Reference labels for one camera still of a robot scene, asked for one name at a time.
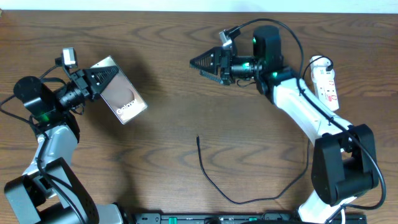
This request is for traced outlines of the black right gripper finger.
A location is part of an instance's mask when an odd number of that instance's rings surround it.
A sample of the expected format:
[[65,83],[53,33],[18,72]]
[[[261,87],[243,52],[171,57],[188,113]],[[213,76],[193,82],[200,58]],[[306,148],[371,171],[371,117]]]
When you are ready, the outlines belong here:
[[218,74],[222,47],[213,47],[205,53],[190,60],[190,67],[212,75]]
[[205,77],[205,78],[207,78],[207,79],[209,79],[209,80],[213,80],[213,81],[215,81],[215,82],[217,82],[217,83],[219,83],[221,85],[224,84],[222,79],[220,79],[216,75],[210,74],[210,73],[208,73],[208,72],[206,72],[204,70],[200,70],[200,75]]

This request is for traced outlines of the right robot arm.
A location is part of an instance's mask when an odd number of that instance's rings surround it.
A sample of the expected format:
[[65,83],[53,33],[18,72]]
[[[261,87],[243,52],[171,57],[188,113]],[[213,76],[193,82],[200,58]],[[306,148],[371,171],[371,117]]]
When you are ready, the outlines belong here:
[[284,65],[279,30],[261,26],[253,33],[253,55],[238,56],[235,27],[220,34],[223,45],[191,59],[190,66],[222,85],[253,80],[260,94],[285,111],[314,146],[313,192],[298,209],[305,223],[328,223],[368,190],[385,185],[377,164],[374,135],[353,126],[324,105],[299,73]]

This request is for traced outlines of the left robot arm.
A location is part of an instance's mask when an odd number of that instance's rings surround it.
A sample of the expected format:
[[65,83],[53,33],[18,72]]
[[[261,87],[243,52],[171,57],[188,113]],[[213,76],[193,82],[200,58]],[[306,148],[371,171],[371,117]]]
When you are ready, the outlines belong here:
[[[68,73],[69,83],[28,76],[15,84],[14,97],[30,111],[26,123],[39,144],[31,165],[4,188],[19,223],[129,223],[118,204],[95,204],[70,167],[80,141],[76,109],[97,99],[118,72],[90,68]],[[47,82],[63,86],[52,91]]]

